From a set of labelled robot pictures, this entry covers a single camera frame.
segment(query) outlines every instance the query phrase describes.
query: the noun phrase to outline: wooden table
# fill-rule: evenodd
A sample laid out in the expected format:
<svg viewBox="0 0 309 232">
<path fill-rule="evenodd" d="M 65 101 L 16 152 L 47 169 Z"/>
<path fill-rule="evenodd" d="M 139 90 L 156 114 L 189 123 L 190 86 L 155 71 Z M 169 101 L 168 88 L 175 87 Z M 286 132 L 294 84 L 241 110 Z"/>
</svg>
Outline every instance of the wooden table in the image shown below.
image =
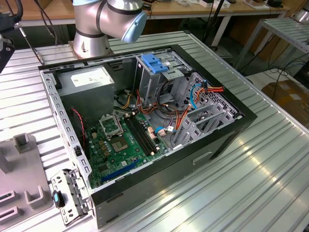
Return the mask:
<svg viewBox="0 0 309 232">
<path fill-rule="evenodd" d="M 0 4 L 4 8 L 0 11 L 8 11 L 4 0 L 0 0 Z M 155 2 L 152 4 L 151 19 L 170 19 L 170 18 L 194 18 L 194 17 L 209 17 L 210 8 L 202 7 L 199 4 L 192 4 L 191 6 L 182 6 L 175 1 L 172 2 Z M 212 42 L 212 46 L 217 46 L 223 32 L 232 16 L 236 15 L 279 15 L 278 18 L 284 15 L 290 8 L 284 6 L 283 8 L 271 8 L 263 10 L 255 10 L 254 8 L 243 3 L 242 0 L 237 0 L 237 3 L 231 4 L 229 8 L 222 8 L 218 16 L 223 16 L 222 23 L 218 32 Z M 52 2 L 45 8 L 45 12 L 51 18 L 53 24 L 75 24 L 74 9 L 70 0 L 52 0 Z M 23 26 L 41 26 L 43 21 L 38 9 L 32 11 L 24 11 L 22 20 Z"/>
</svg>

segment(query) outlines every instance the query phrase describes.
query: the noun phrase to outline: ram slot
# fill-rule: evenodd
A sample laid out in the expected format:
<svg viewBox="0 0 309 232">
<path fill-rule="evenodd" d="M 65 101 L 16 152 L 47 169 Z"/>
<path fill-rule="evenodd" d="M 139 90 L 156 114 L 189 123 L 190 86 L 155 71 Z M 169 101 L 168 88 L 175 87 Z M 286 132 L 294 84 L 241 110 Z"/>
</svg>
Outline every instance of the ram slot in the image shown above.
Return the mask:
<svg viewBox="0 0 309 232">
<path fill-rule="evenodd" d="M 126 118 L 125 122 L 146 156 L 150 156 L 152 152 L 157 152 L 155 145 L 135 118 Z"/>
</svg>

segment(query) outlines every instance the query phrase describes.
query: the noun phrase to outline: cardboard box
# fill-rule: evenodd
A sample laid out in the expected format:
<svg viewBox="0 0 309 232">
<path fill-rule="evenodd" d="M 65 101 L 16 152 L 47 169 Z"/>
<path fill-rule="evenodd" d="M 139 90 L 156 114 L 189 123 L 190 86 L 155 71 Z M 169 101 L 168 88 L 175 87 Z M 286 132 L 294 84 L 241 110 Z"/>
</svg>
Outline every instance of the cardboard box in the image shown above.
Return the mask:
<svg viewBox="0 0 309 232">
<path fill-rule="evenodd" d="M 276 83 L 270 83 L 262 89 L 272 98 Z M 309 90 L 291 80 L 278 82 L 274 102 L 288 112 L 297 121 L 309 128 Z"/>
</svg>

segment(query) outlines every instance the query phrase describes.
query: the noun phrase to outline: blue pcie slot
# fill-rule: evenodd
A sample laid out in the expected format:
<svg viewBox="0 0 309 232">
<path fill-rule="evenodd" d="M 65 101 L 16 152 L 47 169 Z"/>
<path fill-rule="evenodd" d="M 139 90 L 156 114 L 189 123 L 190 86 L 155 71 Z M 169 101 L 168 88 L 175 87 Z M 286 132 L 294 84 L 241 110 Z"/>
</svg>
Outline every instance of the blue pcie slot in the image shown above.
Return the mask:
<svg viewBox="0 0 309 232">
<path fill-rule="evenodd" d="M 111 174 L 108 174 L 107 176 L 105 177 L 102 177 L 101 178 L 101 182 L 104 182 L 104 181 L 107 181 L 107 180 L 110 180 L 110 179 L 113 179 L 131 169 L 133 169 L 135 167 L 135 165 L 139 162 L 139 159 L 137 161 L 134 161 L 133 163 L 127 165 L 126 167 L 123 167 L 122 169 L 119 169 L 118 171 L 116 172 L 113 172 Z"/>
</svg>

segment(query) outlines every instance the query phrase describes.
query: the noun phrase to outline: red cable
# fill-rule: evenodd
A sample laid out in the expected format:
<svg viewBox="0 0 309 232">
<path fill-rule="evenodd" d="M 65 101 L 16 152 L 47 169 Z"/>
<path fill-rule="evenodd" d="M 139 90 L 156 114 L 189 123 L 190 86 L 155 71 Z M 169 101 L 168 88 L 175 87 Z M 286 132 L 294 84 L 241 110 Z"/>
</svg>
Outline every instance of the red cable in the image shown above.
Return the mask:
<svg viewBox="0 0 309 232">
<path fill-rule="evenodd" d="M 79 120 L 81 122 L 81 125 L 82 125 L 82 131 L 83 131 L 83 141 L 84 141 L 84 149 L 85 149 L 85 141 L 86 141 L 86 137 L 85 137 L 85 129 L 84 129 L 84 123 L 83 123 L 83 120 L 82 120 L 82 116 L 77 112 L 77 110 L 75 109 L 71 109 L 72 111 L 74 111 L 77 116 L 79 117 Z"/>
</svg>

